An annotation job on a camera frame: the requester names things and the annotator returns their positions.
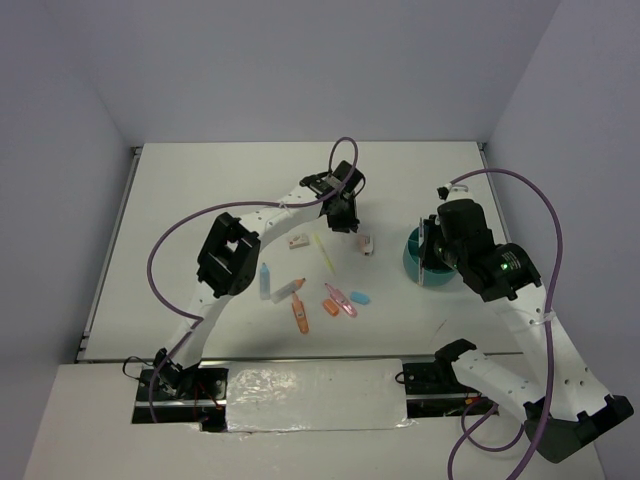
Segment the white eraser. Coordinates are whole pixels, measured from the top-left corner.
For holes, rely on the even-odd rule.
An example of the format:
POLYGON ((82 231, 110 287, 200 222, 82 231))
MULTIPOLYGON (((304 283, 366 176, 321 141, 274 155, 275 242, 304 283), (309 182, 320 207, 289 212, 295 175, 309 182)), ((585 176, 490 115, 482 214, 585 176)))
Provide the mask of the white eraser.
POLYGON ((310 239, 305 233, 294 234, 288 237, 287 244, 290 250, 304 248, 310 245, 310 239))

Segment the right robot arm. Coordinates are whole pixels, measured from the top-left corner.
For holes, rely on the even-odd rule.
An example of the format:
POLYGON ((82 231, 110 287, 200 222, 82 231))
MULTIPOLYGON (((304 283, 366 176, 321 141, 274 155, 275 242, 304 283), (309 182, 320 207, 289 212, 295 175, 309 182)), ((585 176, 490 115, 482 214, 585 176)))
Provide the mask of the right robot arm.
POLYGON ((428 258, 457 271, 504 322, 534 371, 533 380, 501 367, 470 341, 436 354, 435 380, 446 391, 481 392, 516 417, 537 452, 560 463, 634 413, 592 373, 560 321, 545 312, 547 291, 524 249, 497 244, 483 208, 448 200, 426 222, 428 258))

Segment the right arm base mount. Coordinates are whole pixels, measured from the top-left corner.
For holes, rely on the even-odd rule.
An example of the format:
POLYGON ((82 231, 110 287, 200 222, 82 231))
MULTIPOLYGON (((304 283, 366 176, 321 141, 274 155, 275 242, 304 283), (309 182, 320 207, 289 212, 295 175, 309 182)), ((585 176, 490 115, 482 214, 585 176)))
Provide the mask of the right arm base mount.
POLYGON ((459 383, 450 365, 439 360, 404 363, 395 381, 404 387, 410 419, 461 416, 468 406, 472 415, 482 415, 490 407, 480 392, 459 383))

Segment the green highlighter pen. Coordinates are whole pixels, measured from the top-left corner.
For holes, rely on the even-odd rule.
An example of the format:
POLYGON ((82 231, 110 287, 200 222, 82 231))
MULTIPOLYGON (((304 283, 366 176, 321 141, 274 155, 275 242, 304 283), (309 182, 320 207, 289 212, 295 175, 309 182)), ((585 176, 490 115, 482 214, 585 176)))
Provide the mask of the green highlighter pen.
POLYGON ((426 251, 426 227, 424 218, 420 218, 418 227, 418 284, 424 286, 424 257, 426 251))

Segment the yellow highlighter pen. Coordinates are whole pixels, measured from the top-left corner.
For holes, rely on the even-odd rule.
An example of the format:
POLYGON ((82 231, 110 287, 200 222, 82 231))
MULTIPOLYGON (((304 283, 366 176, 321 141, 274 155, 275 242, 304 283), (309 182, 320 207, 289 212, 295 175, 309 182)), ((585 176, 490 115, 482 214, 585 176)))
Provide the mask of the yellow highlighter pen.
POLYGON ((323 259, 327 269, 329 270, 329 272, 332 275, 335 275, 336 274, 335 267, 334 267, 329 255, 328 255, 328 252, 326 251, 326 249, 325 249, 325 247, 324 247, 319 235, 314 233, 313 234, 313 240, 314 240, 314 243, 315 243, 315 245, 317 246, 317 248, 318 248, 318 250, 320 252, 320 255, 322 256, 322 259, 323 259))

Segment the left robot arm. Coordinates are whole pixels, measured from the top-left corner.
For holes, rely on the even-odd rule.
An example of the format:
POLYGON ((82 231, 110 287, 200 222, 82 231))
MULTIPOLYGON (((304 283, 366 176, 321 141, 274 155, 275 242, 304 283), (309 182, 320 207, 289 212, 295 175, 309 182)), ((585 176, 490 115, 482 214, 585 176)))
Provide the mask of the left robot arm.
POLYGON ((196 212, 169 228, 152 248, 146 266, 147 281, 155 297, 184 321, 154 358, 150 382, 171 397, 189 396, 196 385, 196 371, 204 345, 227 304, 253 282, 261 251, 294 228, 325 217, 339 233, 358 230, 356 198, 366 177, 343 161, 331 171, 303 178, 276 201, 230 202, 211 207, 217 211, 197 255, 196 289, 187 310, 172 305, 156 286, 153 262, 162 243, 185 223, 201 216, 196 212))

